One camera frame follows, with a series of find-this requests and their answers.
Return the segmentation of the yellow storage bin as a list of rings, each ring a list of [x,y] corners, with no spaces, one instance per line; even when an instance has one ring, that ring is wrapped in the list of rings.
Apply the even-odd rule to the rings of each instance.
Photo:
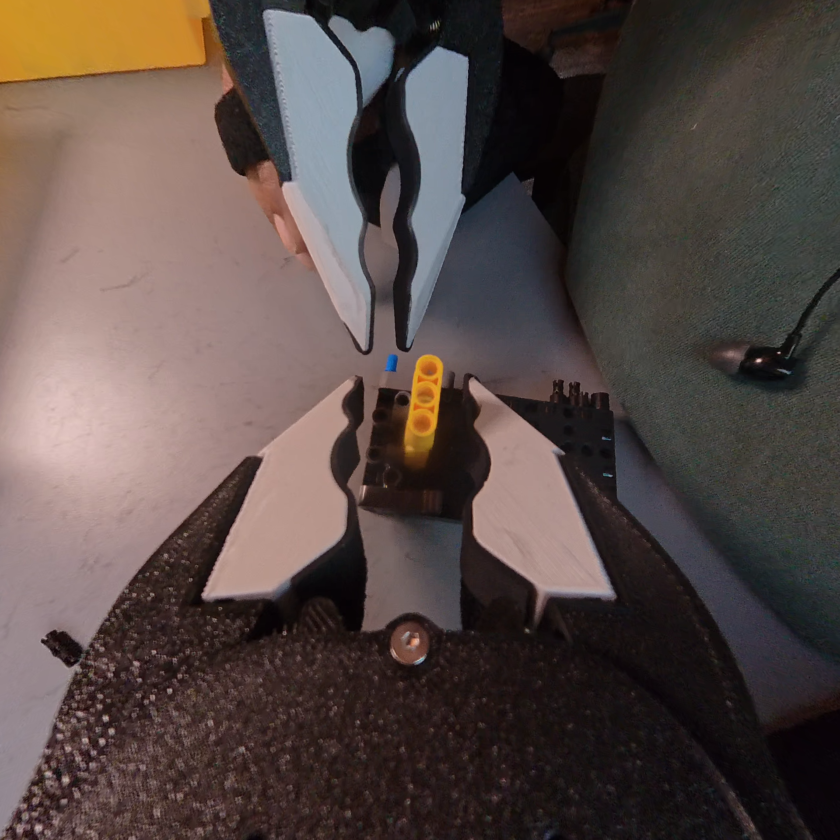
[[[1,82],[199,67],[207,1],[2,1]]]

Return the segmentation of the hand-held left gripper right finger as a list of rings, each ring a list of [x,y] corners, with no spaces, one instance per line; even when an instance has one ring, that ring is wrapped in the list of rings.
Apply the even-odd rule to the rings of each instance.
[[[503,597],[518,607],[614,602],[559,447],[474,376],[464,396],[477,445],[460,551],[465,588],[483,606]]]

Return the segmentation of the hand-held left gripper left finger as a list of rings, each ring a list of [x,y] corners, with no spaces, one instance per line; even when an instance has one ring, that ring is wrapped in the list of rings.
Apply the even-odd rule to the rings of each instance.
[[[364,384],[353,376],[264,448],[205,602],[322,596],[364,606],[367,568],[350,489],[363,417]]]

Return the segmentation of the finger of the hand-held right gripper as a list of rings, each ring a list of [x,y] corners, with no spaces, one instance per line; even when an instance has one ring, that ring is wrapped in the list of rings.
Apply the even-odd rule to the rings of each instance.
[[[392,221],[395,342],[409,351],[462,214],[469,62],[432,48],[401,70],[387,99],[400,191]]]
[[[305,12],[268,8],[263,20],[290,167],[282,193],[336,312],[368,353],[375,291],[352,147],[364,106],[391,74],[395,39],[339,15],[322,24]]]

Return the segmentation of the person's right hand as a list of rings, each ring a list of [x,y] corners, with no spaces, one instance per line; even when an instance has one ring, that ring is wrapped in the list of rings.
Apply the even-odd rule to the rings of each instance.
[[[214,119],[231,168],[243,176],[261,211],[278,233],[287,251],[309,270],[315,270],[303,236],[282,192],[277,168],[229,75],[223,73],[223,95],[216,102]]]

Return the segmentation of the black lego model yellow beam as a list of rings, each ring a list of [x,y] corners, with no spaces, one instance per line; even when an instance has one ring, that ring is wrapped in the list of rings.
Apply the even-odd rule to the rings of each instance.
[[[459,521],[472,492],[475,449],[455,373],[430,354],[411,385],[393,387],[383,373],[372,413],[359,504],[383,515]],[[570,456],[606,494],[616,497],[614,416],[605,392],[553,381],[547,401],[499,395],[515,414]]]

